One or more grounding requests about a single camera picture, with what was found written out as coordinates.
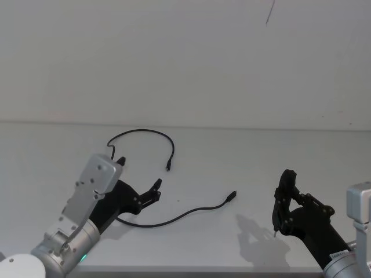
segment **white tabletop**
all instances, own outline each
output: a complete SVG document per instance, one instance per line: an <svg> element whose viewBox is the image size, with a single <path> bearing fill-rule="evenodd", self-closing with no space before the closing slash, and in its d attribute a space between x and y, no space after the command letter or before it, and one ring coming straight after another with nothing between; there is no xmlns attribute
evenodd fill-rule
<svg viewBox="0 0 371 278"><path fill-rule="evenodd" d="M110 153L109 138L129 127L0 123L0 251L28 253L72 195L93 153ZM138 193L162 178L159 202L141 224L169 220L198 206L237 198L211 212L195 213L163 228L114 222L79 266L87 271L319 272L295 237L272 236L274 191L284 169L297 172L297 187L333 206L332 225L345 241L355 238L346 216L348 186L371 178L371 133L233 129L160 129L116 142L126 156L122 180Z"/></svg>

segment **label sticker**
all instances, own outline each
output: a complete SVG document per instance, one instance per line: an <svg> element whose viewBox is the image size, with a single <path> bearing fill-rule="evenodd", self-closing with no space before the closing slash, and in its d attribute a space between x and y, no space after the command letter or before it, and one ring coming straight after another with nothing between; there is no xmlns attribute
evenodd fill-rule
<svg viewBox="0 0 371 278"><path fill-rule="evenodd" d="M331 259L335 259L343 254L346 254L346 253L349 253L348 250L343 250L343 251L340 251L340 252L336 252L336 253L333 253L333 254L330 254L330 258Z"/></svg>

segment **cable connector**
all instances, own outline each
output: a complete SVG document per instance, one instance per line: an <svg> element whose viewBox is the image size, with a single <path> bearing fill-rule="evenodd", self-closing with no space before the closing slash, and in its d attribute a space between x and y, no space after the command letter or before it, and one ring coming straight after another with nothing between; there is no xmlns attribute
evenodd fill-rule
<svg viewBox="0 0 371 278"><path fill-rule="evenodd" d="M228 197L226 198L226 202L230 202L234 199L234 197L237 196L237 191L233 191L231 194L228 195Z"/></svg>
<svg viewBox="0 0 371 278"><path fill-rule="evenodd" d="M171 159L169 159L168 163L166 164L166 171L170 171L171 167L172 167L172 161Z"/></svg>

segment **metal cylinder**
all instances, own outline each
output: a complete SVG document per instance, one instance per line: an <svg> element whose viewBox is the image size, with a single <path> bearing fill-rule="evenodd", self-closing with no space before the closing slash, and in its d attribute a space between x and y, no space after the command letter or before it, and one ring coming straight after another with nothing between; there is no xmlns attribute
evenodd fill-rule
<svg viewBox="0 0 371 278"><path fill-rule="evenodd" d="M343 254L323 269L324 278L364 278L357 264L354 252Z"/></svg>
<svg viewBox="0 0 371 278"><path fill-rule="evenodd" d="M45 266L46 278L64 278L99 241L100 234L94 223L86 222L81 231L56 255L44 242L37 245L31 254L39 258Z"/></svg>

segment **white wall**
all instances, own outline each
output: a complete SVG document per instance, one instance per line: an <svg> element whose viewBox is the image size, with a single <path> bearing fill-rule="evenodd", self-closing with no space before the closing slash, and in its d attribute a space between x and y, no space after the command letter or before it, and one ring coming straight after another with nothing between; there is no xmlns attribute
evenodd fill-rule
<svg viewBox="0 0 371 278"><path fill-rule="evenodd" d="M371 130L371 1L0 1L0 120Z"/></svg>

